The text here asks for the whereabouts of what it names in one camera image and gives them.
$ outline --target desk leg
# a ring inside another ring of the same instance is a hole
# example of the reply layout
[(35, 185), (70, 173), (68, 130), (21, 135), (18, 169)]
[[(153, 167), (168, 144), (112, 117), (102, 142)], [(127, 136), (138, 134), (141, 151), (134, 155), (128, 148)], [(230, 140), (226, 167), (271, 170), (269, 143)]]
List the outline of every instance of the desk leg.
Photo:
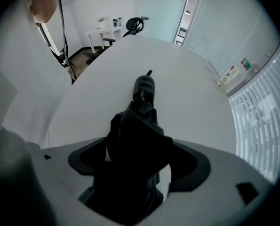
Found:
[(100, 34), (101, 42), (102, 42), (102, 49), (104, 49), (104, 43), (103, 43), (103, 34)]
[(94, 46), (92, 45), (91, 35), (90, 35), (90, 34), (88, 34), (88, 41), (89, 41), (90, 47), (92, 48), (92, 52), (93, 52), (93, 53), (96, 53), (95, 48), (94, 48)]

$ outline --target wooden floor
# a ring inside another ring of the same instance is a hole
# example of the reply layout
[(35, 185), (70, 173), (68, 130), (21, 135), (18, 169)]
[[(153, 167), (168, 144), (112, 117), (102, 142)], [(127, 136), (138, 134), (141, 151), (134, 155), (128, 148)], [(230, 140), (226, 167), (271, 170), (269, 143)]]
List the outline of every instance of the wooden floor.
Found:
[[(104, 50), (101, 49), (101, 48), (96, 48), (95, 51), (96, 51), (96, 53), (101, 54)], [(70, 59), (70, 61), (75, 65), (75, 67), (73, 67), (73, 70), (74, 70), (77, 78), (82, 74), (82, 72), (88, 66), (90, 66), (90, 64), (89, 65), (86, 64), (86, 61), (89, 59), (89, 57), (83, 55), (83, 53), (85, 53), (85, 52), (91, 52), (92, 53), (92, 50), (91, 49), (84, 49)], [(66, 67), (66, 69), (70, 73), (71, 77), (74, 78), (74, 74), (71, 71), (70, 67)]]

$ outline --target baseboard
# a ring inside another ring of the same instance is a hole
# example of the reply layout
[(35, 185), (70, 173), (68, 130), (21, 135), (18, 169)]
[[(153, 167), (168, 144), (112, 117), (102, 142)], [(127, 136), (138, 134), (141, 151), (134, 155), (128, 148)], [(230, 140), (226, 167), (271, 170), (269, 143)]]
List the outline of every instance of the baseboard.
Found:
[[(94, 46), (95, 49), (102, 49), (102, 46)], [(80, 53), (81, 51), (85, 50), (85, 49), (92, 49), (91, 47), (82, 47), (81, 49), (79, 49), (78, 51), (76, 51), (73, 55), (71, 55), (69, 57), (69, 59), (72, 59), (74, 56), (76, 56), (78, 53)]]

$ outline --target large white tabletop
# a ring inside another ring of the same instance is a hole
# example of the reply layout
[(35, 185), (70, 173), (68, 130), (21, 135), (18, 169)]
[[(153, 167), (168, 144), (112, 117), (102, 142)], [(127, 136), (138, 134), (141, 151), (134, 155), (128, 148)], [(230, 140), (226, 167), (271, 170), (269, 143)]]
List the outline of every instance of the large white tabletop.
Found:
[(44, 148), (105, 137), (132, 100), (136, 79), (153, 70), (154, 107), (166, 136), (236, 153), (226, 95), (208, 62), (186, 48), (129, 35), (109, 47), (77, 79), (50, 124)]

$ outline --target white desk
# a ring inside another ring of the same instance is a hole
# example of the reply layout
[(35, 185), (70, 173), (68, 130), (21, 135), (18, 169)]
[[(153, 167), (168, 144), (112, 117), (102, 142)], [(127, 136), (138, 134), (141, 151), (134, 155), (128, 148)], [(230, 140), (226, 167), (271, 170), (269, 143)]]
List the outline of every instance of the white desk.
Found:
[(87, 34), (88, 41), (89, 41), (89, 44), (92, 48), (93, 53), (95, 53), (95, 48), (94, 48), (92, 40), (91, 40), (91, 35), (100, 34), (101, 45), (102, 45), (102, 48), (104, 48), (104, 44), (103, 44), (103, 40), (102, 40), (103, 39), (103, 33), (110, 33), (111, 34), (110, 39), (114, 39), (114, 34), (113, 33), (115, 31), (119, 31), (120, 32), (120, 37), (122, 38), (122, 27), (121, 26), (113, 27), (113, 28), (98, 28), (98, 29), (95, 29), (93, 31), (87, 32), (86, 34)]
[(154, 107), (166, 136), (236, 154), (232, 110), (207, 61), (184, 47), (139, 35), (114, 43), (77, 79), (50, 124), (44, 145), (105, 137), (126, 110), (136, 79), (153, 70)]

